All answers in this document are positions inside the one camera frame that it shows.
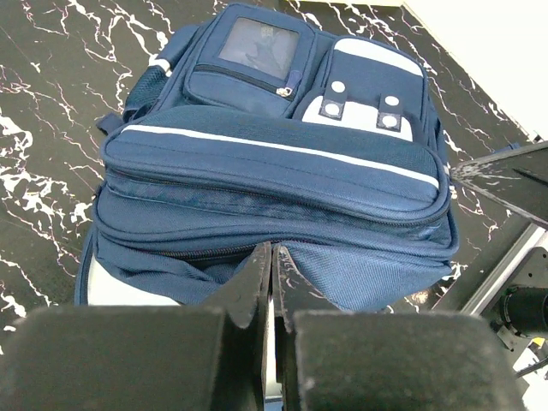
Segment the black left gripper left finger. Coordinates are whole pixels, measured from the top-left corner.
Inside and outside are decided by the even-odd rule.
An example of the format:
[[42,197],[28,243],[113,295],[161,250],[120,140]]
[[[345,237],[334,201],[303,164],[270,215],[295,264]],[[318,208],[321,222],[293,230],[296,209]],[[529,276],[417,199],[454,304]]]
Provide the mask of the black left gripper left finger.
[[7,341],[4,410],[261,410],[270,243],[197,306],[34,311]]

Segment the navy blue student backpack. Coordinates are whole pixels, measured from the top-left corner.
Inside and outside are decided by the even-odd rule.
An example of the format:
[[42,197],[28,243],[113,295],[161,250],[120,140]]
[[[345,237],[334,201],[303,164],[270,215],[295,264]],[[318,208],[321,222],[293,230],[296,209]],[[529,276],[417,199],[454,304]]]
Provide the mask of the navy blue student backpack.
[[232,3],[177,30],[97,126],[77,304],[198,304],[263,242],[351,311],[451,273],[443,126],[397,48]]

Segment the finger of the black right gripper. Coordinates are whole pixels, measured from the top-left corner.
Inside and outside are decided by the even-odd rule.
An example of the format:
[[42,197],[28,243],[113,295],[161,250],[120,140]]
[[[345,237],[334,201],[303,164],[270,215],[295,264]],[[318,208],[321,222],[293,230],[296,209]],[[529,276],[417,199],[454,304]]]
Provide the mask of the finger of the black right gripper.
[[453,182],[547,228],[547,143],[504,150],[458,164]]

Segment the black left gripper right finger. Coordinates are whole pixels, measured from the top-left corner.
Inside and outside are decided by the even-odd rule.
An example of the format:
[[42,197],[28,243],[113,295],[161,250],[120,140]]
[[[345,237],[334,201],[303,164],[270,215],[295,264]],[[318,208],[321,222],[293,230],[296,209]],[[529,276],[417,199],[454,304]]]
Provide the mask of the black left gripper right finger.
[[281,245],[271,275],[284,409],[523,409],[502,344],[483,319],[338,310]]

